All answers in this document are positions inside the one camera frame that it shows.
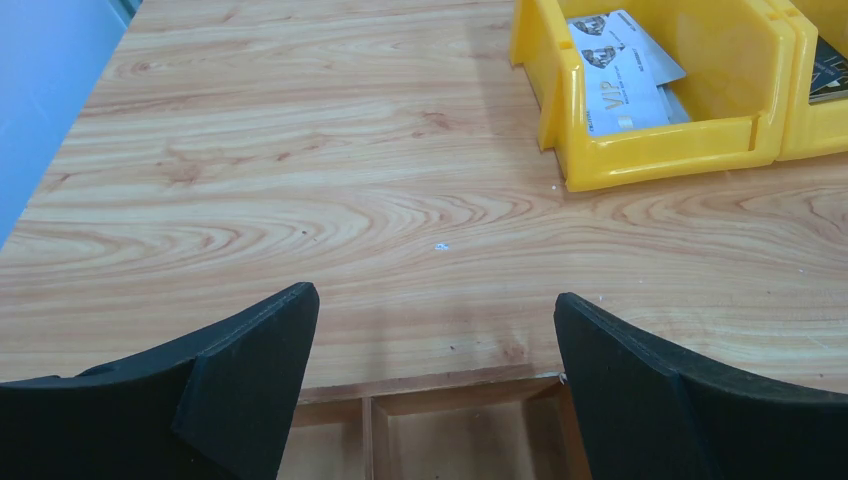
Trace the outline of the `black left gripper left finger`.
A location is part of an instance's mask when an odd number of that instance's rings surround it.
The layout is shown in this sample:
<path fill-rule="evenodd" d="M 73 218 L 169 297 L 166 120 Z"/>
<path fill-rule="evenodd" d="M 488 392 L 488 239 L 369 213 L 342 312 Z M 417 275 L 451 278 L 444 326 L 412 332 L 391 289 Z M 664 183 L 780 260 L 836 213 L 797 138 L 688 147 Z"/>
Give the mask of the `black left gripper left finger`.
<path fill-rule="evenodd" d="M 2 477 L 275 478 L 319 305 L 301 282 L 76 376 L 3 383 Z"/>

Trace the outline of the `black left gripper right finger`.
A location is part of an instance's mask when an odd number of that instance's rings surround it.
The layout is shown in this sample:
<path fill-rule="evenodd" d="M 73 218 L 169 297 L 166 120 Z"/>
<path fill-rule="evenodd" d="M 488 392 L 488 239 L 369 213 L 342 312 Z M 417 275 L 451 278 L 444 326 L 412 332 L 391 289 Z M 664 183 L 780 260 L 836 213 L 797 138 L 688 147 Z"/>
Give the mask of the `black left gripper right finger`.
<path fill-rule="evenodd" d="M 847 397 L 741 370 L 573 293 L 554 325 L 596 479 L 843 479 Z"/>

